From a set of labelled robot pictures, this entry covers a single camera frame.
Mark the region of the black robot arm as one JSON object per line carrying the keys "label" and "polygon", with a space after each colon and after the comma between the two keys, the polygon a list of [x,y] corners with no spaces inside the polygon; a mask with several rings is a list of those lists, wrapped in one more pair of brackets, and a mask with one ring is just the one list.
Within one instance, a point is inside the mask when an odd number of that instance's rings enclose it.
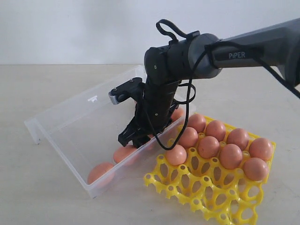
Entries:
{"label": "black robot arm", "polygon": [[147,78],[134,78],[110,91],[114,104],[128,98],[136,102],[135,114],[118,141],[140,147],[172,122],[172,113],[181,104],[174,98],[178,87],[194,90],[194,79],[211,79],[223,68],[263,67],[295,96],[300,83],[300,21],[273,26],[219,39],[210,33],[182,32],[162,19],[157,30],[170,41],[151,47],[144,55]]}

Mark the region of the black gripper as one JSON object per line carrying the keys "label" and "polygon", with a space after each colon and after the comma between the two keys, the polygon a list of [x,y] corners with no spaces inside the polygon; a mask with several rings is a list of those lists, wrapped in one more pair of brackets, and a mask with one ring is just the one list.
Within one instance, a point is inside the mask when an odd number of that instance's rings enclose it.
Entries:
{"label": "black gripper", "polygon": [[152,138],[147,133],[162,132],[171,122],[170,108],[180,80],[172,76],[167,69],[167,46],[151,47],[144,56],[147,74],[142,103],[135,114],[137,123],[132,119],[118,135],[118,142],[125,147],[130,141],[140,148]]}

